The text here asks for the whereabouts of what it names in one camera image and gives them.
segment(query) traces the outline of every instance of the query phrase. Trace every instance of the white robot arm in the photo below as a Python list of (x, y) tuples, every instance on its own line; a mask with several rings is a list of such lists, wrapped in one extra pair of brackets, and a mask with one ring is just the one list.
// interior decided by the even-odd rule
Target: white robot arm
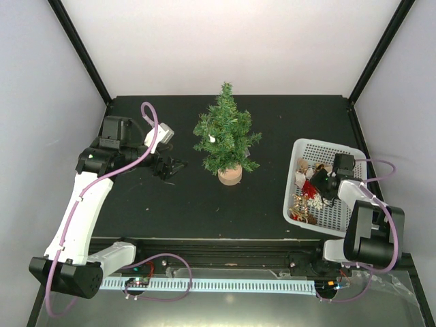
[(389, 267), (400, 259), (403, 245), (404, 212), (378, 200), (364, 182), (354, 178), (354, 157), (336, 154), (332, 174), (317, 172), (311, 183), (322, 196), (339, 198), (352, 210), (345, 238), (327, 240), (323, 258), (348, 265), (360, 262)]
[[(112, 189), (114, 180), (105, 178), (94, 184), (83, 196), (82, 190), (100, 176), (137, 160), (150, 147), (155, 127), (147, 134), (144, 144), (132, 147), (130, 141), (131, 119), (107, 116), (103, 123), (102, 136), (79, 156), (74, 189), (61, 225), (43, 258), (32, 258), (30, 272), (43, 284), (47, 284), (48, 272), (59, 250), (57, 268), (52, 290), (84, 298), (92, 298), (102, 280), (118, 269), (131, 264), (135, 259), (136, 246), (127, 242), (115, 242), (111, 247), (89, 255), (89, 243), (99, 216), (100, 209)], [(174, 132), (166, 125), (157, 126), (155, 146), (141, 166), (151, 167), (155, 176), (167, 179), (176, 174), (185, 162), (169, 158), (164, 162), (156, 152), (157, 145), (167, 144)], [(73, 205), (79, 201), (61, 247), (65, 224)]]

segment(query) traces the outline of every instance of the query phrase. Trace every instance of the black metal frame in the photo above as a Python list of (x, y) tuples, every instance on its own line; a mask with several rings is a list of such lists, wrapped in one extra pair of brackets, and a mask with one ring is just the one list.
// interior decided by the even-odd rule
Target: black metal frame
[(74, 27), (73, 22), (68, 16), (67, 10), (62, 4), (61, 0), (48, 0), (48, 3), (51, 5), (53, 12), (55, 12), (57, 19), (61, 23), (65, 33), (67, 34), (71, 44), (82, 61), (84, 67), (88, 71), (89, 77), (93, 81), (95, 87), (100, 93), (104, 103), (108, 106), (112, 103), (112, 98), (109, 95), (108, 90), (106, 89), (102, 78), (98, 74), (97, 68), (95, 68), (94, 63), (89, 56), (87, 49), (84, 47), (82, 40), (80, 39), (79, 34), (77, 33), (76, 28)]
[[(62, 4), (62, 1), (48, 0), (48, 2), (51, 5), (53, 11), (55, 12), (57, 18), (59, 19), (59, 22), (61, 23), (65, 32), (67, 33), (67, 36), (71, 41), (73, 47), (76, 49), (78, 56), (80, 57), (83, 65), (87, 69), (88, 74), (91, 77), (91, 80), (94, 82), (94, 85), (97, 88), (99, 94), (107, 105), (106, 114), (110, 114), (112, 108), (112, 98), (110, 97), (109, 92), (107, 91), (103, 83), (103, 80), (100, 78), (100, 75), (98, 74), (97, 69), (93, 64), (89, 53), (87, 52), (84, 44), (82, 43), (82, 40), (80, 39), (80, 36), (73, 25), (73, 22), (69, 18), (67, 11)], [(354, 87), (354, 90), (352, 91), (352, 94), (348, 98), (349, 106), (347, 108), (347, 111), (349, 114), (350, 122), (352, 124), (352, 129), (354, 131), (356, 142), (358, 143), (358, 148), (363, 151), (367, 157), (370, 157), (369, 151), (367, 144), (364, 140), (362, 129), (360, 128), (354, 104), (357, 102), (360, 94), (367, 85), (369, 79), (375, 71), (375, 68), (382, 59), (386, 49), (389, 47), (389, 44), (391, 43), (393, 37), (395, 36), (396, 32), (401, 26), (401, 23), (404, 21), (407, 13), (409, 12), (414, 2), (415, 0), (402, 0), (400, 2), (388, 26), (386, 27), (386, 30), (384, 31), (384, 34), (382, 35), (377, 47), (371, 55), (371, 58), (369, 59), (362, 75), (359, 77), (358, 82)], [(371, 163), (368, 164), (368, 168), (369, 177), (374, 177), (375, 170)], [(370, 189), (378, 198), (382, 199), (382, 191), (378, 183), (372, 183), (372, 185), (370, 185)], [(100, 247), (107, 247), (108, 243), (112, 244), (113, 241), (114, 240), (111, 239), (93, 239), (93, 241), (91, 242), (90, 252), (99, 251)], [(236, 260), (242, 265), (244, 263), (248, 264), (247, 259), (251, 261), (254, 257), (259, 255), (260, 257), (267, 259), (269, 264), (272, 265), (271, 267), (273, 267), (277, 262), (279, 262), (277, 261), (277, 258), (281, 258), (280, 255), (283, 255), (284, 251), (287, 251), (288, 253), (298, 253), (299, 251), (303, 251), (302, 253), (304, 253), (305, 247), (315, 246), (312, 243), (305, 243), (305, 245), (302, 246), (300, 242), (292, 241), (268, 241), (267, 247), (266, 244), (264, 244), (265, 241), (233, 241), (234, 244), (230, 243), (223, 244), (222, 241), (215, 242), (204, 240), (193, 241), (192, 244), (189, 244), (189, 242), (187, 242), (186, 240), (143, 240), (143, 245), (146, 245), (146, 247), (149, 248), (151, 251), (159, 250), (160, 252), (168, 252), (172, 249), (173, 252), (180, 253), (184, 256), (190, 256), (194, 260), (199, 261), (201, 261), (201, 259), (205, 256), (207, 256), (210, 261), (211, 253), (214, 253), (215, 259), (213, 259), (213, 261), (216, 263), (217, 266), (222, 266), (223, 262), (229, 262), (229, 260)], [(436, 327), (411, 256), (403, 254), (401, 265), (396, 269), (407, 270), (409, 272), (412, 284), (414, 286), (414, 291), (416, 293), (416, 297), (420, 304), (421, 313), (425, 320), (425, 324), (427, 327)], [(27, 324), (28, 327), (35, 326), (37, 323), (37, 318), (42, 307), (42, 303), (44, 301), (44, 293), (45, 290), (41, 286), (37, 293), (35, 304), (29, 317), (29, 321)]]

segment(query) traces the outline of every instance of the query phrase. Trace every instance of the artificial christmas tree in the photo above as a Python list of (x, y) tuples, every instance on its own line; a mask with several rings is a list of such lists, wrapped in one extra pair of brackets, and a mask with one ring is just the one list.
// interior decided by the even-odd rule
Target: artificial christmas tree
[(208, 114), (201, 114), (193, 133), (201, 136), (195, 150), (210, 153), (203, 166), (226, 185), (235, 185), (242, 178), (242, 169), (252, 172), (259, 167), (248, 159), (248, 148), (259, 142), (262, 135), (247, 135), (251, 128), (251, 115), (240, 112), (232, 96), (232, 85), (224, 83), (217, 96), (217, 105), (208, 107)]

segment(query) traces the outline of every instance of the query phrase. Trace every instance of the black table surface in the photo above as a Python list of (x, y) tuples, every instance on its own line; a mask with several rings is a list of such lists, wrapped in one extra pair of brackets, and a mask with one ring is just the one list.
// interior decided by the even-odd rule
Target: black table surface
[(202, 167), (204, 152), (193, 146), (192, 130), (198, 115), (215, 103), (214, 95), (123, 96), (114, 100), (110, 114), (141, 119), (140, 105), (154, 105), (159, 122), (175, 132), (172, 151), (164, 153), (189, 165), (165, 183), (149, 168), (138, 168), (116, 178), (102, 207), (93, 237), (190, 239), (321, 239), (321, 234), (289, 224), (283, 201), (294, 142), (299, 138), (357, 147), (340, 95), (236, 95), (239, 110), (253, 118), (252, 131), (262, 132), (250, 158), (260, 164), (243, 172), (240, 184), (222, 185)]

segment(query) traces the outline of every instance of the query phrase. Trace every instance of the white plastic basket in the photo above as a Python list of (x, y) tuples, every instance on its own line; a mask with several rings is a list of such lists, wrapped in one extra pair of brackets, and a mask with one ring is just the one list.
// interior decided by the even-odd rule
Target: white plastic basket
[[(317, 219), (316, 225), (295, 221), (290, 217), (290, 207), (294, 205), (293, 194), (301, 195), (301, 189), (295, 185), (295, 171), (298, 169), (297, 160), (303, 158), (309, 162), (309, 167), (314, 168), (317, 162), (333, 164), (336, 153), (347, 153), (353, 155), (355, 159), (365, 159), (365, 154), (358, 150), (345, 145), (323, 142), (318, 140), (308, 140), (301, 138), (294, 143), (292, 149), (291, 164), (287, 175), (285, 204), (283, 206), (283, 216), (288, 223), (298, 225), (308, 230), (315, 230), (325, 234), (345, 237), (348, 228), (349, 218), (352, 211), (347, 205), (336, 199), (334, 206), (324, 206), (323, 209), (309, 207), (309, 212)], [(356, 162), (354, 167), (354, 176), (356, 178), (367, 179), (367, 163), (364, 161)]]

